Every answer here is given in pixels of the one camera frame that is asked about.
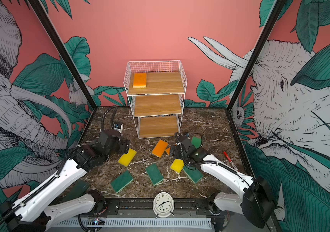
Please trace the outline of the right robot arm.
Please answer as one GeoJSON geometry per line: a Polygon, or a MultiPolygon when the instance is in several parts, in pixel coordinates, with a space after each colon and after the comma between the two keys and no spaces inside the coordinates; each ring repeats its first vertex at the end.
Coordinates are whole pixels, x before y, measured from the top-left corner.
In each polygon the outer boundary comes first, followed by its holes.
{"type": "Polygon", "coordinates": [[[181,159],[185,168],[191,171],[214,176],[234,192],[220,192],[212,197],[210,211],[242,214],[255,227],[264,228],[277,206],[268,182],[262,177],[254,178],[235,170],[202,146],[196,148],[188,133],[175,132],[174,137],[175,144],[170,149],[173,158],[181,159]]]}

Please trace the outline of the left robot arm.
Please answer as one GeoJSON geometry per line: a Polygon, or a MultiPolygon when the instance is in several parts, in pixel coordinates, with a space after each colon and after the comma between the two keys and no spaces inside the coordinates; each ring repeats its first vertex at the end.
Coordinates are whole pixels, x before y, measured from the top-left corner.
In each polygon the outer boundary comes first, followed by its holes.
{"type": "Polygon", "coordinates": [[[101,118],[101,134],[97,140],[72,149],[59,168],[33,191],[11,203],[0,205],[0,226],[10,232],[45,232],[61,221],[88,213],[101,213],[105,199],[96,190],[65,203],[51,202],[76,180],[109,160],[112,154],[126,154],[130,141],[122,137],[123,124],[114,120],[117,106],[109,107],[101,118]]]}

